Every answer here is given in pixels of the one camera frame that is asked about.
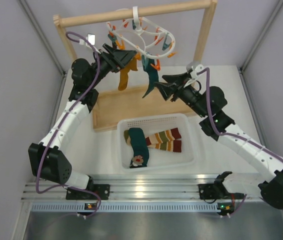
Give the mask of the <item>teal clothes peg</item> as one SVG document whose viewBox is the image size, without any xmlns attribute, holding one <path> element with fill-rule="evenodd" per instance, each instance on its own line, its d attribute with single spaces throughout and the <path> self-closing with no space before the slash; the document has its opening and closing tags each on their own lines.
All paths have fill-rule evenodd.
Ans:
<svg viewBox="0 0 283 240">
<path fill-rule="evenodd" d="M 141 63 L 142 63 L 143 70 L 147 73 L 149 71 L 150 59 L 147 56 L 142 55 L 141 56 Z"/>
</svg>

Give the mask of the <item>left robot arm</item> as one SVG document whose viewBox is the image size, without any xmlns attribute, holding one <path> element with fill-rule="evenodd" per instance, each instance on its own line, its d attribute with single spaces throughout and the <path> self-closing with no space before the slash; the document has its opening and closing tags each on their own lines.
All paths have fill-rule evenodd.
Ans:
<svg viewBox="0 0 283 240">
<path fill-rule="evenodd" d="M 84 58 L 72 63 L 73 87 L 61 116 L 39 143 L 32 143 L 28 148 L 31 171 L 37 181 L 51 181 L 84 199 L 94 195 L 94 181 L 91 176 L 74 170 L 64 151 L 81 122 L 93 110 L 99 96 L 96 90 L 99 82 L 108 73 L 122 70 L 137 54 L 135 50 L 116 49 L 107 44 L 103 48 L 93 52 L 93 63 Z"/>
</svg>

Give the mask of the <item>white plastic clip hanger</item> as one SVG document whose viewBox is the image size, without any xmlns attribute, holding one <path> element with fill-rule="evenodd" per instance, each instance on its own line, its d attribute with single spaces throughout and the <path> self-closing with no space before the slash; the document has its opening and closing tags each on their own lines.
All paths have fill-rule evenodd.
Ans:
<svg viewBox="0 0 283 240">
<path fill-rule="evenodd" d="M 132 8 L 132 13 L 132 18 L 122 19 L 119 25 L 106 23 L 108 38 L 115 48 L 135 50 L 138 59 L 144 56 L 159 60 L 177 54 L 176 39 L 170 31 L 141 16 L 137 6 Z"/>
</svg>

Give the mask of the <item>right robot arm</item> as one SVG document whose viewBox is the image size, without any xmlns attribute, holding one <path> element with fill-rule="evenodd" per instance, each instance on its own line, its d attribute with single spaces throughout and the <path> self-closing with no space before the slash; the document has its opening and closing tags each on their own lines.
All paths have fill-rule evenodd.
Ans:
<svg viewBox="0 0 283 240">
<path fill-rule="evenodd" d="M 214 180 L 216 195 L 221 199 L 235 193 L 256 196 L 283 210 L 283 157 L 249 137 L 223 112 L 228 102 L 219 87 L 210 86 L 210 69 L 163 75 L 163 79 L 155 87 L 164 100 L 182 100 L 203 119 L 199 125 L 207 136 L 231 149 L 257 171 L 223 172 Z"/>
</svg>

